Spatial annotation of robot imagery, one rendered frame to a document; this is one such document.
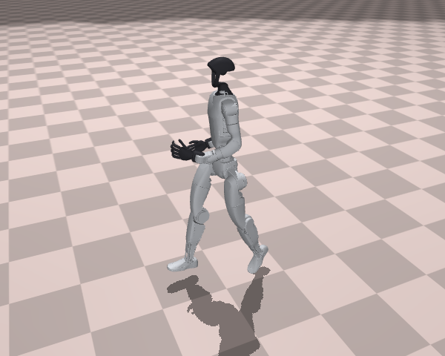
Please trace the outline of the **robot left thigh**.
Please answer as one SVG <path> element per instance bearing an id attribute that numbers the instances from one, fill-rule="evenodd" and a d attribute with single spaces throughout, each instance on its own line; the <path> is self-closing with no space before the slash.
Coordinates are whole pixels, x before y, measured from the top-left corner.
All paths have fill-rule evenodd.
<path id="1" fill-rule="evenodd" d="M 224 181 L 224 197 L 228 214 L 233 223 L 240 229 L 245 229 L 245 220 L 252 218 L 245 214 L 245 198 L 240 190 L 247 186 L 247 179 L 243 173 L 234 168 L 228 170 L 228 178 Z"/>

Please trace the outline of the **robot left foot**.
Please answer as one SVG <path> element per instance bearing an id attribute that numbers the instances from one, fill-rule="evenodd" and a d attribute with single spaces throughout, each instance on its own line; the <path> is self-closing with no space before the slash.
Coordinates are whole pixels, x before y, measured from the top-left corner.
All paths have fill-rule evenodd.
<path id="1" fill-rule="evenodd" d="M 264 256 L 268 252 L 268 247 L 266 245 L 260 245 L 260 249 L 262 252 L 261 255 L 259 257 L 257 257 L 257 255 L 253 256 L 250 263 L 248 264 L 248 272 L 251 274 L 254 274 L 258 271 L 258 269 L 263 263 Z"/>

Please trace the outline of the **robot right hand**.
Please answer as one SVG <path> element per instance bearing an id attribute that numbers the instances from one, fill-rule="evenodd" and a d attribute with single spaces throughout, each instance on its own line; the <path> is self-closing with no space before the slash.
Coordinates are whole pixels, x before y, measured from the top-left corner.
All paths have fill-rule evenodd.
<path id="1" fill-rule="evenodd" d="M 194 143 L 194 144 L 187 146 L 187 148 L 191 148 L 191 150 L 194 149 L 193 151 L 201 151 L 202 152 L 206 148 L 208 148 L 208 149 L 211 148 L 211 147 L 209 147 L 209 144 L 208 144 L 208 142 L 210 142 L 210 141 L 211 141 L 211 138 L 208 138 L 205 141 L 193 140 L 193 141 L 190 141 L 189 144 L 192 144 L 192 143 Z"/>

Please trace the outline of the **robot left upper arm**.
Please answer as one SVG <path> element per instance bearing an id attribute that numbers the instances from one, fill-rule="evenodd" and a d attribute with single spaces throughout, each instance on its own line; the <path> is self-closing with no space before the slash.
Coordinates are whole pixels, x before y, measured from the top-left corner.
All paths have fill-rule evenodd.
<path id="1" fill-rule="evenodd" d="M 239 119 L 238 119 L 239 116 L 238 105 L 232 99 L 223 100 L 221 101 L 221 104 L 222 104 L 221 111 L 222 115 L 225 118 L 227 131 L 231 135 L 231 138 L 227 141 L 226 144 L 228 144 L 231 141 L 237 141 L 241 148 L 242 140 L 240 134 Z"/>

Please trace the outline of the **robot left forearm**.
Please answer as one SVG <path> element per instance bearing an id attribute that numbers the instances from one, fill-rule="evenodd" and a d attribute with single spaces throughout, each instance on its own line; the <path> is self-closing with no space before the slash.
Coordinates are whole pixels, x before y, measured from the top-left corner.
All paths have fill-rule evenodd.
<path id="1" fill-rule="evenodd" d="M 237 152 L 240 148 L 240 145 L 237 141 L 231 141 L 226 146 L 221 145 L 217 149 L 212 151 L 203 152 L 205 156 L 195 156 L 195 162 L 199 164 L 212 164 L 218 159 L 228 158 Z"/>

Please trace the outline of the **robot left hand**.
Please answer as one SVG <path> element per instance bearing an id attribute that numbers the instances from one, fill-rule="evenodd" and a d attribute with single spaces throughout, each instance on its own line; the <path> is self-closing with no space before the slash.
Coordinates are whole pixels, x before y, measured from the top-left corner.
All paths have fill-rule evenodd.
<path id="1" fill-rule="evenodd" d="M 181 160 L 190 160 L 192 159 L 192 162 L 195 162 L 195 156 L 199 155 L 199 156 L 205 156 L 205 153 L 201 152 L 201 151 L 192 151 L 190 148 L 187 148 L 185 146 L 185 144 L 182 142 L 181 139 L 179 139 L 179 143 L 181 143 L 181 145 L 183 147 L 180 147 L 178 145 L 176 145 L 174 143 L 174 141 L 172 142 L 171 145 L 171 153 L 172 153 L 172 157 L 176 158 L 176 159 L 181 159 Z M 175 147 L 175 148 L 174 148 Z M 177 149 L 178 148 L 178 149 Z M 176 152 L 175 152 L 176 151 Z M 177 153 L 179 152 L 179 153 Z M 174 155 L 175 154 L 175 155 Z M 177 156 L 176 156 L 177 155 Z"/>

